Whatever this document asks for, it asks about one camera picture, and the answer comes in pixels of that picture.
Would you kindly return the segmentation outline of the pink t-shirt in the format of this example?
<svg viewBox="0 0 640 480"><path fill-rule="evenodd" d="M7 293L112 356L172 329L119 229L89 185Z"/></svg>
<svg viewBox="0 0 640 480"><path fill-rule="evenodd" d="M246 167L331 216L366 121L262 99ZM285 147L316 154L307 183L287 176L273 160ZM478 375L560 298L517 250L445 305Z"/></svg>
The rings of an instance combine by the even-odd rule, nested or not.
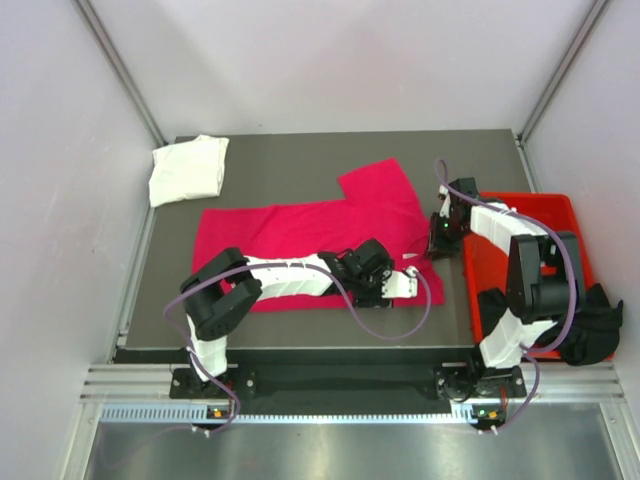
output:
<svg viewBox="0 0 640 480"><path fill-rule="evenodd" d="M424 256L429 221L398 162L376 162L340 176L338 182L343 192L338 200L204 210L194 241L193 270L228 247L261 259L300 258L339 253L376 239L397 269L415 266L429 285L414 298L396 300L395 306L444 304L443 282Z"/></svg>

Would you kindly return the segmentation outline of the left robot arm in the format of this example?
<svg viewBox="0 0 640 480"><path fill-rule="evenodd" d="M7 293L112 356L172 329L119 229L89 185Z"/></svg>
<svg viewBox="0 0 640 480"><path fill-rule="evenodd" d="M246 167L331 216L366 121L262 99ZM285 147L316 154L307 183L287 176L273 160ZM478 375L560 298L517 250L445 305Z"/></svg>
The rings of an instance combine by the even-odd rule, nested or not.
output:
<svg viewBox="0 0 640 480"><path fill-rule="evenodd" d="M387 307L399 296L400 273L375 239L357 249L318 252L291 259L245 256L230 247L183 282L181 292L196 359L192 384L216 396L227 382L227 336L258 302L282 297L339 296L356 307Z"/></svg>

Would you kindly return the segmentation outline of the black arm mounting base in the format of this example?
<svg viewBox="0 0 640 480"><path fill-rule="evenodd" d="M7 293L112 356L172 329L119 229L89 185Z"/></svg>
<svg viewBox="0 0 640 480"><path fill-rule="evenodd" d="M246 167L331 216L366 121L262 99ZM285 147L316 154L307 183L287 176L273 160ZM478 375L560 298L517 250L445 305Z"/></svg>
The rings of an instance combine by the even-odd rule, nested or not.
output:
<svg viewBox="0 0 640 480"><path fill-rule="evenodd" d="M451 401L526 396L519 368L478 380L464 364L245 363L218 381L236 394L243 414L444 413Z"/></svg>

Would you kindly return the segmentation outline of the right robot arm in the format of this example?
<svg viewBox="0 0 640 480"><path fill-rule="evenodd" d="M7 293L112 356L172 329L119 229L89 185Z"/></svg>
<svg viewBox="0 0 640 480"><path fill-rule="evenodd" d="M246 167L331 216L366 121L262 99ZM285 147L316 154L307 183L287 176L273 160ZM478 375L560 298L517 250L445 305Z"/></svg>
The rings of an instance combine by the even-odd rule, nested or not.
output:
<svg viewBox="0 0 640 480"><path fill-rule="evenodd" d="M518 366L541 335L582 308L586 289L578 237L553 231L501 202L445 195L431 216L426 257L456 255L470 234L488 240L507 258L506 310L477 345L479 363L466 372L469 388L487 396L502 385L502 370Z"/></svg>

